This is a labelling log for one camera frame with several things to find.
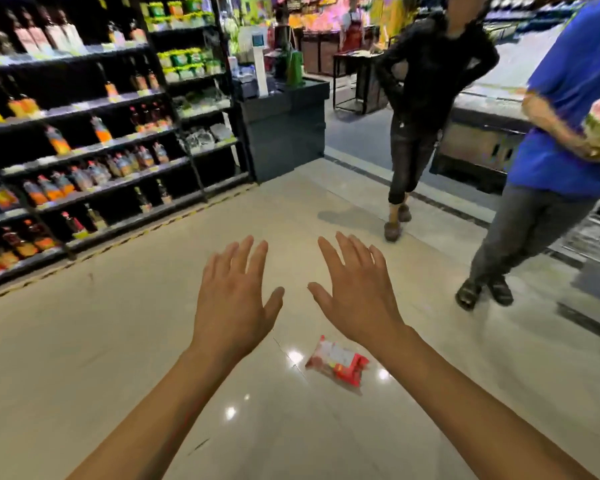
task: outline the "finger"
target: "finger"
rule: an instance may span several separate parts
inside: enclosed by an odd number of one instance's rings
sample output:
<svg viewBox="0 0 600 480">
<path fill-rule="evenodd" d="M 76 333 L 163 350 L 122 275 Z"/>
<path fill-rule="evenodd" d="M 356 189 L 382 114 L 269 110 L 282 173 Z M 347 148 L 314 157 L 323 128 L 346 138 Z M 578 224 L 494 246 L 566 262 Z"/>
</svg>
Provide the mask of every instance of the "finger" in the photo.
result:
<svg viewBox="0 0 600 480">
<path fill-rule="evenodd" d="M 280 286 L 273 290 L 266 305 L 264 305 L 264 318 L 269 322 L 271 327 L 273 327 L 273 323 L 276 322 L 276 318 L 278 318 L 278 314 L 282 309 L 282 297 L 284 297 L 284 295 L 285 289 Z"/>
<path fill-rule="evenodd" d="M 202 271 L 202 283 L 208 283 L 209 281 L 214 279 L 214 275 L 216 273 L 216 263 L 218 259 L 218 253 L 211 254 L 211 257 L 208 259 L 207 264 L 205 265 L 204 270 Z"/>
<path fill-rule="evenodd" d="M 222 277 L 229 274 L 231 268 L 231 259 L 238 250 L 238 243 L 232 242 L 225 247 L 222 254 L 217 259 L 215 277 Z"/>
<path fill-rule="evenodd" d="M 249 253 L 253 246 L 253 236 L 248 235 L 240 243 L 240 247 L 231 261 L 231 272 L 244 274 L 244 270 L 247 268 L 247 261 L 249 259 Z"/>
<path fill-rule="evenodd" d="M 331 282 L 333 282 L 335 277 L 341 273 L 344 268 L 342 261 L 340 260 L 340 256 L 338 256 L 338 252 L 331 245 L 331 243 L 322 236 L 318 238 L 318 247 L 320 247 L 324 261 L 327 263 L 329 275 L 331 276 Z"/>
<path fill-rule="evenodd" d="M 342 252 L 342 258 L 344 259 L 345 266 L 358 267 L 360 266 L 360 259 L 358 259 L 358 253 L 353 247 L 353 242 L 349 240 L 347 236 L 338 231 L 336 233 L 336 240 L 340 245 Z"/>
<path fill-rule="evenodd" d="M 354 249 L 356 250 L 356 252 L 358 254 L 358 259 L 360 261 L 360 264 L 362 266 L 365 266 L 365 267 L 367 267 L 367 266 L 373 266 L 374 265 L 374 261 L 373 261 L 373 259 L 371 259 L 371 253 L 369 252 L 368 247 L 366 247 L 362 243 L 362 241 L 360 241 L 353 234 L 351 234 L 349 236 L 349 240 L 353 244 L 353 247 L 354 247 Z"/>
<path fill-rule="evenodd" d="M 331 321 L 331 310 L 333 309 L 333 297 L 323 288 L 321 284 L 311 282 L 307 285 L 313 295 L 313 299 L 320 306 L 327 320 Z"/>
<path fill-rule="evenodd" d="M 267 261 L 268 250 L 269 243 L 267 241 L 262 241 L 258 244 L 258 247 L 249 260 L 249 269 L 247 273 L 255 274 L 258 279 L 260 279 L 260 284 L 262 284 L 262 277 L 264 276 L 264 265 Z"/>
<path fill-rule="evenodd" d="M 376 248 L 373 244 L 369 247 L 369 252 L 371 252 L 371 256 L 374 258 L 374 263 L 376 263 L 376 267 L 380 268 L 383 271 L 386 271 L 386 260 L 384 259 L 384 254 L 380 252 L 378 248 Z"/>
</svg>

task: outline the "hazard stripe tape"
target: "hazard stripe tape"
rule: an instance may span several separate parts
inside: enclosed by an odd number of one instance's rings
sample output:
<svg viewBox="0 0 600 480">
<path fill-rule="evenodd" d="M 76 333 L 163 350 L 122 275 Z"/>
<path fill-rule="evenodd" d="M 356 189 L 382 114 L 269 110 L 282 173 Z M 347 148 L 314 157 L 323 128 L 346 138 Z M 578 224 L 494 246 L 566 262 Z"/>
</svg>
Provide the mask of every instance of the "hazard stripe tape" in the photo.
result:
<svg viewBox="0 0 600 480">
<path fill-rule="evenodd" d="M 105 246 L 105 247 L 103 247 L 103 248 L 101 248 L 99 250 L 93 251 L 90 254 L 85 255 L 83 257 L 79 257 L 75 261 L 69 261 L 68 263 L 66 263 L 66 264 L 64 264 L 62 266 L 58 266 L 56 268 L 50 269 L 50 270 L 44 272 L 43 274 L 40 274 L 39 276 L 32 276 L 31 278 L 29 278 L 29 279 L 27 279 L 27 280 L 25 280 L 25 281 L 23 281 L 21 283 L 17 283 L 16 285 L 13 285 L 13 286 L 5 289 L 5 290 L 0 291 L 0 298 L 2 298 L 3 296 L 6 296 L 9 293 L 12 293 L 12 292 L 14 292 L 16 290 L 21 290 L 23 288 L 26 288 L 27 286 L 32 285 L 33 283 L 42 281 L 43 279 L 48 278 L 49 276 L 53 276 L 54 274 L 58 273 L 59 271 L 62 271 L 64 269 L 68 269 L 71 266 L 75 266 L 76 264 L 78 264 L 80 262 L 87 261 L 87 260 L 89 260 L 89 259 L 91 259 L 91 258 L 93 258 L 95 256 L 99 256 L 101 254 L 104 254 L 107 251 L 112 250 L 113 248 L 117 248 L 118 246 L 121 246 L 122 244 L 124 244 L 126 242 L 133 241 L 134 239 L 137 239 L 138 237 L 140 237 L 142 235 L 146 235 L 146 234 L 149 234 L 151 231 L 154 231 L 156 229 L 160 229 L 160 227 L 165 227 L 166 225 L 173 224 L 174 222 L 182 220 L 185 217 L 192 216 L 194 214 L 202 212 L 204 209 L 208 209 L 209 207 L 213 207 L 214 205 L 217 205 L 217 204 L 219 204 L 221 202 L 225 202 L 225 201 L 227 201 L 229 199 L 237 197 L 238 195 L 246 193 L 249 190 L 251 190 L 253 188 L 256 188 L 257 186 L 258 186 L 257 184 L 249 184 L 248 186 L 246 186 L 244 188 L 241 188 L 237 192 L 230 193 L 229 195 L 227 195 L 226 197 L 224 197 L 224 198 L 222 198 L 220 200 L 217 200 L 217 201 L 214 201 L 214 202 L 211 202 L 211 203 L 208 203 L 208 204 L 204 204 L 204 205 L 200 206 L 197 209 L 193 209 L 193 210 L 190 210 L 190 211 L 188 211 L 188 212 L 186 212 L 184 214 L 177 215 L 176 217 L 172 217 L 168 221 L 161 222 L 160 224 L 153 225 L 153 226 L 151 226 L 151 227 L 149 227 L 147 229 L 144 229 L 142 231 L 137 232 L 136 234 L 127 236 L 124 239 L 121 239 L 119 241 L 112 242 L 112 243 L 108 244 L 107 246 Z"/>
</svg>

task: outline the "tiled floor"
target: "tiled floor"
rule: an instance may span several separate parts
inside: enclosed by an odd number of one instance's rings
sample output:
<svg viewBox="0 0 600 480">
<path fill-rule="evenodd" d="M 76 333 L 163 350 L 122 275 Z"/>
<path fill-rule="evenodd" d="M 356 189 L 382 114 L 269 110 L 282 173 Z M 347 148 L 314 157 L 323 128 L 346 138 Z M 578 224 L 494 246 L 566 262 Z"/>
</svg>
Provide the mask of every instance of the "tiled floor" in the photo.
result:
<svg viewBox="0 0 600 480">
<path fill-rule="evenodd" d="M 337 230 L 384 252 L 405 322 L 600 477 L 600 338 L 555 313 L 573 270 L 539 257 L 512 279 L 514 306 L 467 314 L 453 293 L 484 230 L 414 201 L 408 233 L 387 244 L 385 193 L 316 161 L 1 298 L 0 479 L 64 478 L 173 364 L 206 259 L 248 233 L 269 241 L 264 294 L 284 286 L 285 306 L 166 478 L 472 478 L 375 361 L 355 395 L 290 358 L 321 334 L 360 351 L 306 290 L 328 282 L 315 241 Z"/>
</svg>

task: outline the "red snack package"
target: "red snack package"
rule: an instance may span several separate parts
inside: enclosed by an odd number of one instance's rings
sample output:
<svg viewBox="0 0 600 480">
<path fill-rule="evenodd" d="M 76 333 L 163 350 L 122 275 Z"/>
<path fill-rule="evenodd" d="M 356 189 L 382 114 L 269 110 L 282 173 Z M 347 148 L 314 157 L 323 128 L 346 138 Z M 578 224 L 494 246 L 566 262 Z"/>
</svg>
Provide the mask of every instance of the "red snack package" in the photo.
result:
<svg viewBox="0 0 600 480">
<path fill-rule="evenodd" d="M 360 387 L 362 371 L 369 363 L 369 359 L 340 347 L 336 342 L 330 342 L 320 337 L 318 346 L 305 364 L 307 369 L 316 369 L 328 376 L 336 377 L 341 381 Z"/>
</svg>

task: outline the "blue shirt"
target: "blue shirt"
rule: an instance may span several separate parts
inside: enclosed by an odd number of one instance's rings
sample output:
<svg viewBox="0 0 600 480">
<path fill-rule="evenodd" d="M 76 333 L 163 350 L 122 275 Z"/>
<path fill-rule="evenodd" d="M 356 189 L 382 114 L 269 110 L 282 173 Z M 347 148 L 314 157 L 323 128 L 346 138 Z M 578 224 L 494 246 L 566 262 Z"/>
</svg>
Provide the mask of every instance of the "blue shirt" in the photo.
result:
<svg viewBox="0 0 600 480">
<path fill-rule="evenodd" d="M 574 130 L 600 99 L 600 0 L 585 6 L 567 25 L 536 68 L 529 90 L 547 99 Z M 584 161 L 539 128 L 520 147 L 508 183 L 568 196 L 600 198 L 600 163 Z"/>
</svg>

